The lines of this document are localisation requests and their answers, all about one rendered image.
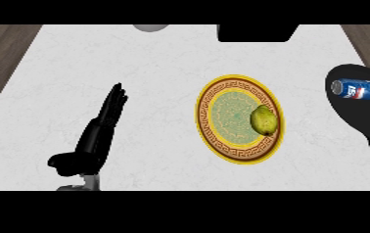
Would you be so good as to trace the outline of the black pan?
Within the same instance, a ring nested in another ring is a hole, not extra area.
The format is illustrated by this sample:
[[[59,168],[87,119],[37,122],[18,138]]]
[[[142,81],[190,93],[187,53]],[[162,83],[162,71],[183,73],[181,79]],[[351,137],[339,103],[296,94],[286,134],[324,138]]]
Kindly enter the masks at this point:
[[[370,68],[354,64],[341,65],[330,70],[326,77],[326,92],[333,110],[366,136],[370,145],[370,100],[347,99],[333,94],[332,83],[341,78],[370,80]]]

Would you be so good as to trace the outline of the green pear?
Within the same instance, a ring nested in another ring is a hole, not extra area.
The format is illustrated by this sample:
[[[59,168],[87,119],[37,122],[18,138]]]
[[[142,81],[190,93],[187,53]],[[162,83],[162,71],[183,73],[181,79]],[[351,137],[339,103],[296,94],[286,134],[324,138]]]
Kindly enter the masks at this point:
[[[251,114],[251,125],[255,132],[263,136],[271,136],[277,129],[277,116],[267,105],[260,105]]]

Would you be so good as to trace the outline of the black appliance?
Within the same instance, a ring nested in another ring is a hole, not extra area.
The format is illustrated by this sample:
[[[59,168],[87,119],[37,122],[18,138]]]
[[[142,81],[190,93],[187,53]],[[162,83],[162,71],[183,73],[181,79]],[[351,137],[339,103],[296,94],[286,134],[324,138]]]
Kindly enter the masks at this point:
[[[298,28],[296,24],[220,24],[220,42],[286,42]]]

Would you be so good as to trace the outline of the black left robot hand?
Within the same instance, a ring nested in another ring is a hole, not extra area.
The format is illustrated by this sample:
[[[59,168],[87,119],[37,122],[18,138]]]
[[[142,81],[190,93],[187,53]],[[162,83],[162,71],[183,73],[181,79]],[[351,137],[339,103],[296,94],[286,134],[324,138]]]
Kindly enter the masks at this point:
[[[61,176],[96,175],[100,172],[127,99],[125,90],[118,83],[111,89],[97,117],[86,126],[75,151],[53,155],[47,160],[47,165],[56,169]]]

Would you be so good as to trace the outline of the yellow patterned plate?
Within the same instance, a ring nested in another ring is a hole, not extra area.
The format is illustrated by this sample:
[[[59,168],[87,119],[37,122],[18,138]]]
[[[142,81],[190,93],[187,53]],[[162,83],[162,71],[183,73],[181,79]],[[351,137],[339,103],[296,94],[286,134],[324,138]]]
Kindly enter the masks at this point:
[[[251,125],[260,105],[277,118],[270,136],[258,134]],[[279,149],[285,133],[280,104],[268,88],[248,76],[223,75],[205,85],[196,99],[195,122],[209,150],[232,163],[261,163]]]

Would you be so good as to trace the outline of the blue can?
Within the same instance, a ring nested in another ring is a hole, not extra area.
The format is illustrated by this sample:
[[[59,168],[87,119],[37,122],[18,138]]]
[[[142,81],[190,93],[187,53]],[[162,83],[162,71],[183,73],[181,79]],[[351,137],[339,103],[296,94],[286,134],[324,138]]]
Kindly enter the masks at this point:
[[[332,83],[332,92],[341,98],[370,100],[370,80],[341,78]]]

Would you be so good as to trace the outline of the grey round object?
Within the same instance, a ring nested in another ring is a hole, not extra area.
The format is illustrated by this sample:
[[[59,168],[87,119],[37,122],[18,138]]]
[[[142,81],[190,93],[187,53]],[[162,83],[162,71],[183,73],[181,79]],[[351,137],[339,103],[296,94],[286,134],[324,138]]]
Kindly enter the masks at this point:
[[[167,28],[168,24],[134,24],[133,26],[143,32],[156,32]]]

